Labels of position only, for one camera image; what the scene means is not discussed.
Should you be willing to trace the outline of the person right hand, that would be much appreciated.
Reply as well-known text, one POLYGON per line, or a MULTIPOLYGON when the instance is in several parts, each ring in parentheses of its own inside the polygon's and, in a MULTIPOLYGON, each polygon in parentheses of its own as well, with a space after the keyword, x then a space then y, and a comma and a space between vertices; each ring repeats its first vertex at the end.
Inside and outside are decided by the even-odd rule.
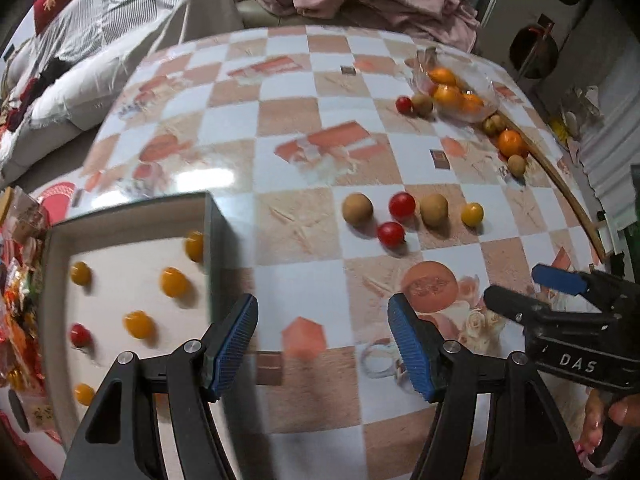
POLYGON ((640 426, 640 398, 638 394, 626 396, 608 408, 600 391, 591 389, 585 406, 584 426, 582 426, 582 433, 577 441, 579 453, 591 455, 600 445, 605 422, 614 422, 615 425, 623 428, 638 428, 640 426))

